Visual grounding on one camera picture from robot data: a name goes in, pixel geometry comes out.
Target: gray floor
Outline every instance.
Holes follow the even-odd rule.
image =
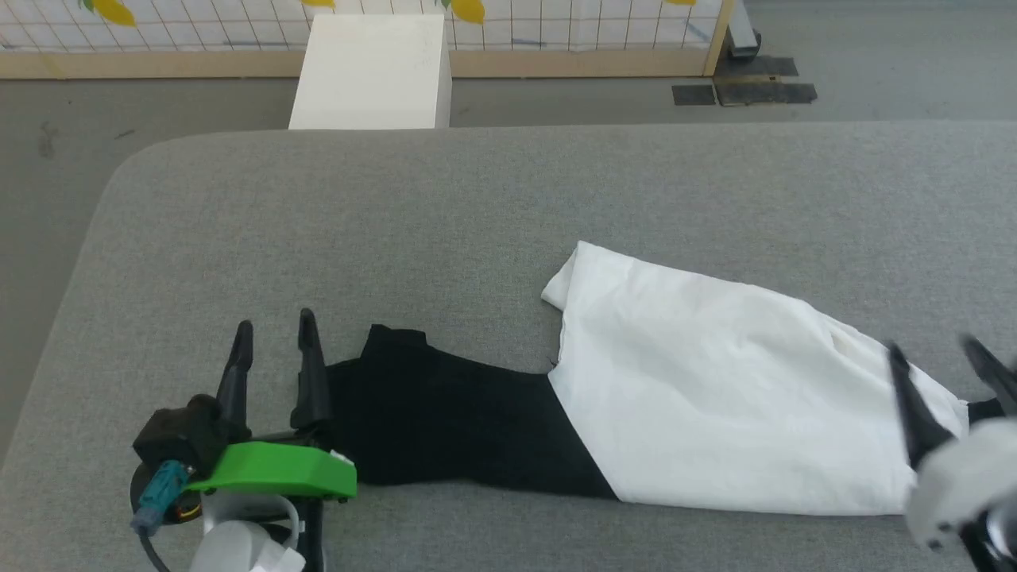
[[[676,108],[669,79],[463,80],[453,123],[1017,120],[1017,4],[960,4],[749,0],[764,53],[793,56],[816,83],[810,106]],[[0,82],[0,459],[117,165],[182,135],[285,128],[295,89],[288,79]]]

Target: garment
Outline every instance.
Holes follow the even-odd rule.
[[[899,514],[907,465],[886,349],[809,303],[580,242],[542,297],[550,373],[618,499],[816,515]],[[965,403],[921,370],[936,418]]]
[[[423,332],[372,326],[359,359],[331,365],[335,449],[361,481],[470,479],[615,499],[546,375],[476,363]]]

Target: black cable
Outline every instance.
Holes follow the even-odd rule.
[[[141,540],[141,548],[144,549],[144,554],[148,556],[148,562],[156,567],[156,570],[158,572],[170,572],[163,559],[159,558],[159,555],[156,554],[156,548],[152,546],[152,539],[144,534],[138,534],[137,537]]]

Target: wire grid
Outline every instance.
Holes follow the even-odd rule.
[[[319,13],[443,13],[453,50],[708,49],[722,0],[482,0],[483,24],[436,0],[120,0],[135,25],[105,20],[78,0],[0,0],[0,50],[138,52],[304,50]]]

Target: gray table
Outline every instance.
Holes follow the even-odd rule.
[[[159,145],[95,215],[0,473],[0,570],[146,570],[129,444],[215,390],[255,325],[249,422],[286,427],[297,311],[326,358],[373,322],[543,371],[539,293],[578,239],[802,297],[895,338],[962,398],[968,330],[1017,348],[1017,128],[902,123],[262,132]],[[365,489],[337,570],[964,570],[899,518],[621,505],[467,483]],[[157,547],[186,570],[196,525]]]

